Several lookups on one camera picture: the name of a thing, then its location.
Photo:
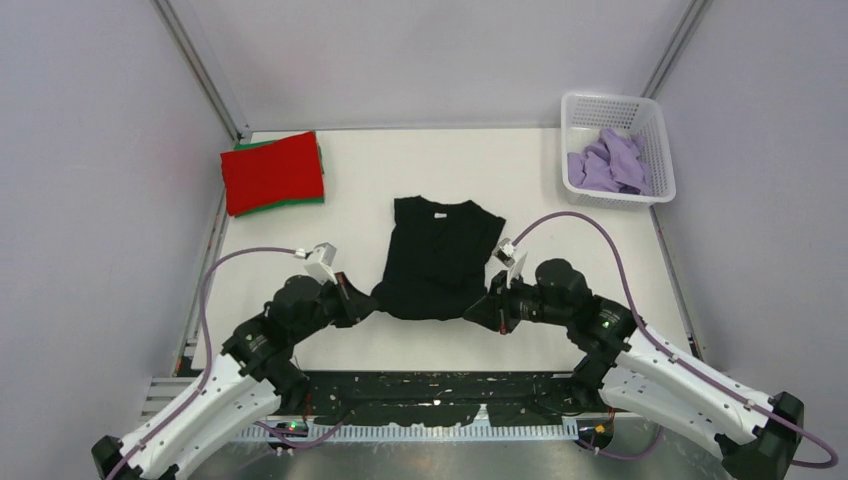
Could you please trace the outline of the black t shirt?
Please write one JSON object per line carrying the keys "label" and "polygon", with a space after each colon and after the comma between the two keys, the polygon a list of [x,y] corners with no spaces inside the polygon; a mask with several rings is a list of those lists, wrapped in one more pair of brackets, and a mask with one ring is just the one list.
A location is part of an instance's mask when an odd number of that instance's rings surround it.
{"label": "black t shirt", "polygon": [[371,296],[400,320],[453,320],[486,293],[486,264],[506,220],[467,200],[443,204],[422,196],[394,200],[381,281]]}

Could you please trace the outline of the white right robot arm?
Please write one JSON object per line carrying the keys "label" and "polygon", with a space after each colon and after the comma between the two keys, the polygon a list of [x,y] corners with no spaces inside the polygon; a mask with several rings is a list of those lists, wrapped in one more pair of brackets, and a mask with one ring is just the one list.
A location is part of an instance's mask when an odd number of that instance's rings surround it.
{"label": "white right robot arm", "polygon": [[804,404],[730,379],[675,347],[652,327],[639,329],[625,306],[596,295],[564,259],[541,263],[536,282],[496,275],[464,319],[501,334],[529,321],[565,328],[585,356],[571,397],[584,410],[603,403],[684,436],[721,461],[735,479],[782,479],[801,437]]}

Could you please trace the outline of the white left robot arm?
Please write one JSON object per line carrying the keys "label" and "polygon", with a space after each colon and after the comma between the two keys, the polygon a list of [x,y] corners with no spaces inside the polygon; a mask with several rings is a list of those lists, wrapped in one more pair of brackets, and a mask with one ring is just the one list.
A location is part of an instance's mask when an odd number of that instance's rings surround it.
{"label": "white left robot arm", "polygon": [[295,346],[328,326],[353,327],[378,306],[342,272],[324,283],[290,278],[171,403],[123,437],[95,443],[99,477],[186,479],[254,422],[277,410],[298,412],[309,380],[292,361]]}

